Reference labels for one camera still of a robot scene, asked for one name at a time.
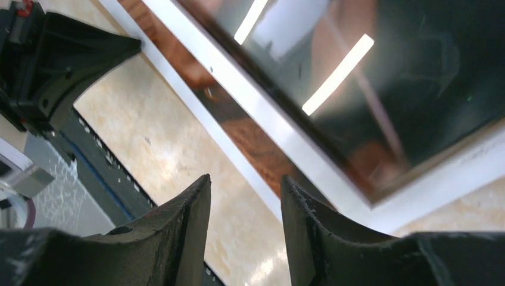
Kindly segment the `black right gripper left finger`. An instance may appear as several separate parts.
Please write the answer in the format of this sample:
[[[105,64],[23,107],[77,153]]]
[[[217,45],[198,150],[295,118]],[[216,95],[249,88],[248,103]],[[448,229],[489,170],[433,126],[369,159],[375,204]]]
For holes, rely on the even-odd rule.
[[[1,231],[2,285],[200,285],[211,204],[202,175],[178,196],[105,235]]]

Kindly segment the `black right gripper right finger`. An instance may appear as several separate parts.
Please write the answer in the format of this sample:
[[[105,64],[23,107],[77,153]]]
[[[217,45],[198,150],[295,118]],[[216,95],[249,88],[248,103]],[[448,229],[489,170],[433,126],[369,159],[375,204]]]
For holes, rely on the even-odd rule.
[[[363,226],[281,181],[292,285],[503,285],[502,232],[415,232]]]

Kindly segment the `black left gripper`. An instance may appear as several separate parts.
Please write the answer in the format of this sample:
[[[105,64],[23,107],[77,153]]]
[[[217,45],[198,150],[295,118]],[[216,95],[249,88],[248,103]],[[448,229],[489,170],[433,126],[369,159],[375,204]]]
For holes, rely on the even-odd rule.
[[[20,132],[43,136],[85,90],[141,46],[139,39],[59,13],[45,15],[37,1],[11,1],[1,8],[1,115]]]

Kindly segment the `white wooden photo frame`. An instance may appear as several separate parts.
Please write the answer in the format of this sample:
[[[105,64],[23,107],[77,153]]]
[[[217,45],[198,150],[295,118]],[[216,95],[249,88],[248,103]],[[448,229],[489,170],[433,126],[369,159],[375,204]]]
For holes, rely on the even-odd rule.
[[[104,1],[275,215],[280,177],[381,232],[504,178],[503,1]]]

